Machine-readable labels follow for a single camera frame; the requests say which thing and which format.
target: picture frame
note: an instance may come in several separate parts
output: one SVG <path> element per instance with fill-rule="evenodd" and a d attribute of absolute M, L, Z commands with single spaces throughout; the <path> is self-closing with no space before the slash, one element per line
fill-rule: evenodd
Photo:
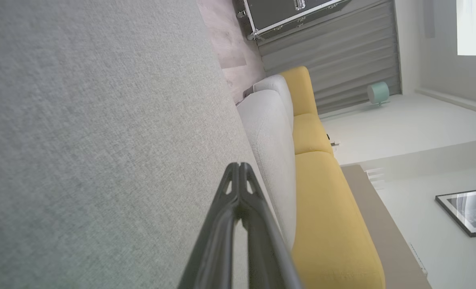
<path fill-rule="evenodd" d="M 436 201 L 470 237 L 476 237 L 476 190 L 437 195 Z"/>

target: sofa cushion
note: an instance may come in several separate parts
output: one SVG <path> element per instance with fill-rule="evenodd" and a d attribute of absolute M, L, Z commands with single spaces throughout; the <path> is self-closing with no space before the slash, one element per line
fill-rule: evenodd
<path fill-rule="evenodd" d="M 286 110 L 277 92 L 261 90 L 246 97 L 238 112 L 282 236 L 291 248 L 296 224 L 295 153 Z"/>
<path fill-rule="evenodd" d="M 301 114 L 294 117 L 293 144 L 295 154 L 320 151 L 333 155 L 333 147 L 324 126 L 315 114 Z"/>
<path fill-rule="evenodd" d="M 281 75 L 286 80 L 293 102 L 293 115 L 312 113 L 317 115 L 315 94 L 311 85 L 309 71 L 305 66 L 299 66 L 284 71 Z"/>
<path fill-rule="evenodd" d="M 295 162 L 292 257 L 306 289 L 384 288 L 381 261 L 336 159 L 309 152 Z"/>
<path fill-rule="evenodd" d="M 291 130 L 293 130 L 293 103 L 291 102 L 290 89 L 288 88 L 288 84 L 284 77 L 279 74 L 266 77 L 262 81 L 254 84 L 252 88 L 254 92 L 260 90 L 275 90 L 279 93 L 280 100 L 282 100 L 282 104 L 284 104 L 284 108 L 286 109 Z"/>

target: mint green lamp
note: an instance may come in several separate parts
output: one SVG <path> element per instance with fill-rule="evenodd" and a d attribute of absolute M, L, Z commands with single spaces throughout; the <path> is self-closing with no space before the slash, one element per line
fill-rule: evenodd
<path fill-rule="evenodd" d="M 372 103 L 371 106 L 363 106 L 361 108 L 356 108 L 355 110 L 350 110 L 348 112 L 343 112 L 343 113 L 338 113 L 338 114 L 322 117 L 321 119 L 334 117 L 334 116 L 342 115 L 342 114 L 347 114 L 347 113 L 351 113 L 356 110 L 362 110 L 365 108 L 371 108 L 372 106 L 381 106 L 383 104 L 389 103 L 389 101 L 387 100 L 388 100 L 388 97 L 390 96 L 390 89 L 388 88 L 388 85 L 386 84 L 386 82 L 377 82 L 372 85 L 369 85 L 366 88 L 366 93 L 368 94 L 368 99 Z"/>

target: white wall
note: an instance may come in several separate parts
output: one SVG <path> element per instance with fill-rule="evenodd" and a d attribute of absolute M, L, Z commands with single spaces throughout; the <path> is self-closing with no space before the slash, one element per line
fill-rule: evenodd
<path fill-rule="evenodd" d="M 409 95 L 420 87 L 420 32 L 421 10 L 416 0 L 394 0 L 399 41 L 400 78 L 402 93 Z"/>
<path fill-rule="evenodd" d="M 476 168 L 392 181 L 378 191 L 427 269 L 433 289 L 476 288 L 476 238 L 434 201 L 436 195 L 475 189 Z"/>
<path fill-rule="evenodd" d="M 322 121 L 341 142 L 339 164 L 360 163 L 476 140 L 476 112 L 423 95 L 391 96 L 381 108 Z"/>
<path fill-rule="evenodd" d="M 476 56 L 458 56 L 456 0 L 433 1 L 436 36 L 420 41 L 421 86 L 476 100 Z"/>
<path fill-rule="evenodd" d="M 383 179 L 414 179 L 476 168 L 476 141 L 360 163 L 364 170 L 384 168 Z"/>

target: gray curtain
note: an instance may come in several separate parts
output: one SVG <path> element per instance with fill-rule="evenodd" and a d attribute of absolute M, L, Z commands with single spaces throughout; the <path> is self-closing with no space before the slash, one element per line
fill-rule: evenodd
<path fill-rule="evenodd" d="M 258 43 L 267 75 L 304 65 L 319 114 L 368 101 L 366 87 L 384 81 L 401 93 L 392 0 L 352 0 L 342 11 Z"/>

